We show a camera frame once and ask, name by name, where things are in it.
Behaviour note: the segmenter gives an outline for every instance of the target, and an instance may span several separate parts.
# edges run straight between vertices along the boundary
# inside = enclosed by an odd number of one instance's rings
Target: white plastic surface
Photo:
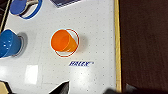
[[[69,28],[79,34],[80,45],[72,56],[61,58],[50,46],[51,37]],[[81,0],[61,8],[43,0],[32,19],[9,13],[5,29],[21,35],[25,43],[18,56],[0,58],[0,80],[14,93],[48,94],[65,81],[70,81],[69,94],[115,89],[114,0]],[[94,64],[69,66],[71,61]]]

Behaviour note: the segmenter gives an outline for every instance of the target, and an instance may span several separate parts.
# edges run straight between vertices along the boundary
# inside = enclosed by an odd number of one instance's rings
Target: brand logo
[[[69,66],[86,66],[88,67],[89,64],[94,64],[94,62],[85,62],[85,61],[71,61]]]

